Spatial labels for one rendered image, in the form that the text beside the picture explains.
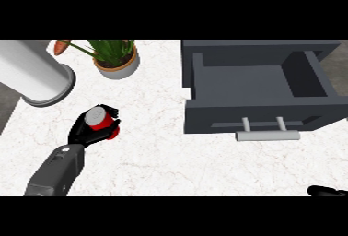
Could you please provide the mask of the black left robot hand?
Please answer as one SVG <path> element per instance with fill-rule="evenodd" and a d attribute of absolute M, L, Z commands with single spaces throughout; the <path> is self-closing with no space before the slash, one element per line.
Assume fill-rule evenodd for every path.
<path fill-rule="evenodd" d="M 68 135 L 68 143 L 81 144 L 86 147 L 99 141 L 109 140 L 108 137 L 111 136 L 114 130 L 111 127 L 108 127 L 99 131 L 95 131 L 84 123 L 84 116 L 87 112 L 80 115 Z M 120 123 L 121 120 L 117 118 L 114 125 L 120 125 Z"/>

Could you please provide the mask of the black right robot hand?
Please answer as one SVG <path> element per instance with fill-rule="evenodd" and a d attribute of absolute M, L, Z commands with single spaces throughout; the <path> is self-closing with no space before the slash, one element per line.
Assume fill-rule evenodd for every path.
<path fill-rule="evenodd" d="M 325 186 L 319 186 L 319 185 L 311 185 L 307 188 L 307 193 L 311 196 L 345 196 L 345 197 L 348 197 L 348 191 L 336 190 L 331 187 L 325 187 Z"/>

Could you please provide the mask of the red can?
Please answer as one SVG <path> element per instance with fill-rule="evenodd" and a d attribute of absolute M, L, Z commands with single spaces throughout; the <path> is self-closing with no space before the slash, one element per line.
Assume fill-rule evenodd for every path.
<path fill-rule="evenodd" d="M 120 125 L 114 125 L 115 119 L 118 118 L 118 110 L 106 105 L 98 105 L 89 110 L 84 116 L 84 123 L 90 126 L 95 131 L 99 131 L 111 127 L 112 134 L 108 137 L 112 140 L 120 133 Z"/>

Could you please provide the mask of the dark grey open drawer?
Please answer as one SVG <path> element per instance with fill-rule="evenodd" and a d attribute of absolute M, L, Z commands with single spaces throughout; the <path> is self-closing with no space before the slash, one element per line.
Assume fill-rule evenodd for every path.
<path fill-rule="evenodd" d="M 192 99 L 185 106 L 188 134 L 314 131 L 348 118 L 348 97 L 329 82 L 316 54 L 294 52 L 279 65 L 207 66 L 193 54 Z"/>

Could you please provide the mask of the white cylinder with grey base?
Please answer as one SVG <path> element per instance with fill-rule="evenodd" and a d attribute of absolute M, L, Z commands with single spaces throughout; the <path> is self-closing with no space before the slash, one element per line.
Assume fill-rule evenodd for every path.
<path fill-rule="evenodd" d="M 46 48 L 50 40 L 0 40 L 0 82 L 22 94 L 34 107 L 47 107 L 68 96 L 77 82 L 73 68 Z"/>

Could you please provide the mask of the green potted plant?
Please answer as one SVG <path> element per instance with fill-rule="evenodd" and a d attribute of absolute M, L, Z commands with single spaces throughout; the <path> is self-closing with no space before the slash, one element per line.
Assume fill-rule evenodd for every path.
<path fill-rule="evenodd" d="M 132 76 L 140 65 L 134 40 L 89 40 L 90 49 L 68 43 L 93 57 L 96 69 L 108 79 L 121 80 Z"/>

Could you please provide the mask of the orange carrot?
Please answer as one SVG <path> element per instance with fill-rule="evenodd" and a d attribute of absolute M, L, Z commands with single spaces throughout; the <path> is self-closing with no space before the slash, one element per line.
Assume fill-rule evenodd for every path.
<path fill-rule="evenodd" d="M 70 46 L 71 41 L 70 40 L 58 40 L 55 44 L 55 50 L 53 53 L 55 55 L 61 55 L 64 51 L 67 50 Z"/>

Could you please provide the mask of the dark grey cabinet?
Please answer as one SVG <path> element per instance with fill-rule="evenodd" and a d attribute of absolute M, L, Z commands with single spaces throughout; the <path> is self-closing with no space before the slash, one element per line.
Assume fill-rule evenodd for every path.
<path fill-rule="evenodd" d="M 338 46 L 336 40 L 185 40 L 183 86 L 195 100 L 334 96 L 320 61 Z"/>

